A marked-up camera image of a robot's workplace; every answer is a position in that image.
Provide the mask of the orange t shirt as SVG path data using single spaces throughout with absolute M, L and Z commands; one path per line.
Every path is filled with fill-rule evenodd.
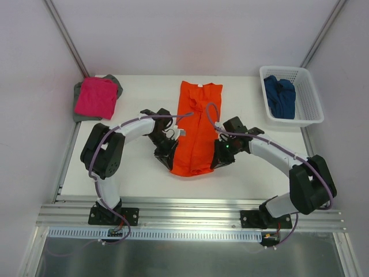
M 221 84 L 191 84 L 182 81 L 178 103 L 178 114 L 193 113 L 177 121 L 177 126 L 186 132 L 179 137 L 171 173 L 180 177 L 194 177 L 213 172 L 210 168 L 214 155 L 214 141 L 218 134 L 210 123 L 218 119 L 221 111 Z M 214 103 L 210 118 L 206 113 L 208 103 Z

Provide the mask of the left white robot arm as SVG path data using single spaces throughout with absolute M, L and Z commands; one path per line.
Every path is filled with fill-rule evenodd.
M 122 160 L 124 146 L 129 142 L 147 136 L 156 147 L 155 158 L 167 169 L 172 170 L 175 150 L 179 144 L 178 135 L 167 136 L 167 129 L 177 116 L 161 108 L 154 113 L 142 110 L 137 118 L 128 120 L 118 126 L 109 127 L 97 123 L 81 152 L 80 160 L 95 183 L 97 202 L 95 212 L 108 224 L 120 220 L 122 201 L 118 186 L 112 180 Z

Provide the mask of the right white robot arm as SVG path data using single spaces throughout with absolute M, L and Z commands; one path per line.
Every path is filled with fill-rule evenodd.
M 244 126 L 239 117 L 224 122 L 219 138 L 214 141 L 212 169 L 235 162 L 235 155 L 246 152 L 279 169 L 289 179 L 289 191 L 263 202 L 258 209 L 242 211 L 244 228 L 272 229 L 292 214 L 308 215 L 318 209 L 329 209 L 337 195 L 326 160 L 319 156 L 300 156 L 273 141 L 257 127 Z

